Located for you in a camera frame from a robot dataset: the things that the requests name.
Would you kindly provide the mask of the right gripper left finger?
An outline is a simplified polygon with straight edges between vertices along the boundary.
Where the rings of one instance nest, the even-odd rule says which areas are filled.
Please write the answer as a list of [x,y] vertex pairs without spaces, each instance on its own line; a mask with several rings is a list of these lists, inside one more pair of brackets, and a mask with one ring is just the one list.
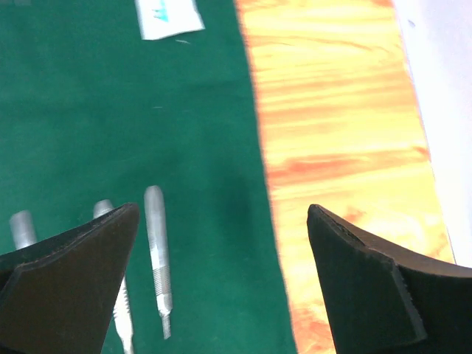
[[139,225],[127,203],[1,256],[2,353],[100,353]]

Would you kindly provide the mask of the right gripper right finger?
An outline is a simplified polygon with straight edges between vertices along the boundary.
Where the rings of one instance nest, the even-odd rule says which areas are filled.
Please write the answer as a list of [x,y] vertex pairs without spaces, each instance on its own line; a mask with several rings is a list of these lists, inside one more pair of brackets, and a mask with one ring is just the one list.
[[471,270],[313,204],[308,237],[337,353],[469,353]]

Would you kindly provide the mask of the dark green surgical cloth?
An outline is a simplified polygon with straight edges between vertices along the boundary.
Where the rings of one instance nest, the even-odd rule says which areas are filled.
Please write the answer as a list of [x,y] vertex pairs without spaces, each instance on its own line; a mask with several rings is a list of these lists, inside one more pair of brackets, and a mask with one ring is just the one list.
[[1,3],[1,251],[96,202],[161,188],[173,295],[156,307],[146,228],[126,272],[137,353],[295,353],[246,52],[232,1],[204,30],[144,41],[133,1]]

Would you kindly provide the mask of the blue suture packet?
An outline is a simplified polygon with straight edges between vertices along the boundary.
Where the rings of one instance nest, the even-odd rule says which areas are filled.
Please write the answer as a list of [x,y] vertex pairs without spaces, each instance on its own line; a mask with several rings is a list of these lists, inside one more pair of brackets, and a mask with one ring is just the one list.
[[136,0],[135,5],[142,40],[205,29],[194,0]]

